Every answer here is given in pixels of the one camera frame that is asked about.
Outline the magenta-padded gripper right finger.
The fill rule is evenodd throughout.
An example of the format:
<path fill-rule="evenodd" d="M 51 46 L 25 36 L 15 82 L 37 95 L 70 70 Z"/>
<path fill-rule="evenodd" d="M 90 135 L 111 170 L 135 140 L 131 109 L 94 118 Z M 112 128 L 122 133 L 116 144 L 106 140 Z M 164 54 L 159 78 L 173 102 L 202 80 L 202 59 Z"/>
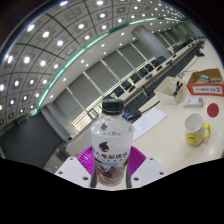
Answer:
<path fill-rule="evenodd" d="M 127 164 L 127 187 L 140 188 L 166 176 L 166 172 L 153 157 L 146 157 L 131 147 Z"/>

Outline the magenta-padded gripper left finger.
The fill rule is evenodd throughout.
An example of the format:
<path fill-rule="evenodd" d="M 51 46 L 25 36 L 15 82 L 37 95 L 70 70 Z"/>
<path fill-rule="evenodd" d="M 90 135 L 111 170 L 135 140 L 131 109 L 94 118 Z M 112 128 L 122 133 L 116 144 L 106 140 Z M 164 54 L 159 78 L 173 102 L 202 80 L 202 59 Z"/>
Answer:
<path fill-rule="evenodd" d="M 93 148 L 85 149 L 77 157 L 68 157 L 55 175 L 84 188 L 95 188 L 96 171 Z"/>

